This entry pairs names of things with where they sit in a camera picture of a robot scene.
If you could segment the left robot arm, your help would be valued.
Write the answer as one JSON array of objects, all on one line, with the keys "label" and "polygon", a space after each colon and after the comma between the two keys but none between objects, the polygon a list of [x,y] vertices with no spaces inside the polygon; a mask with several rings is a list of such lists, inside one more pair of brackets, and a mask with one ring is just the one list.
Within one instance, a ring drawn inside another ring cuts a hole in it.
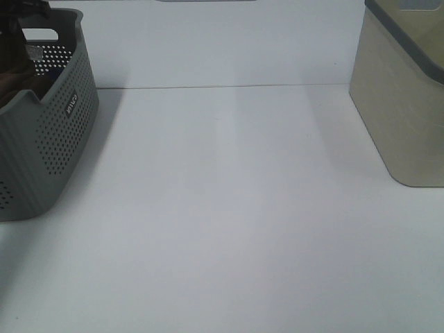
[{"label": "left robot arm", "polygon": [[48,1],[5,0],[1,1],[1,34],[24,38],[20,20],[33,15],[49,17]]}]

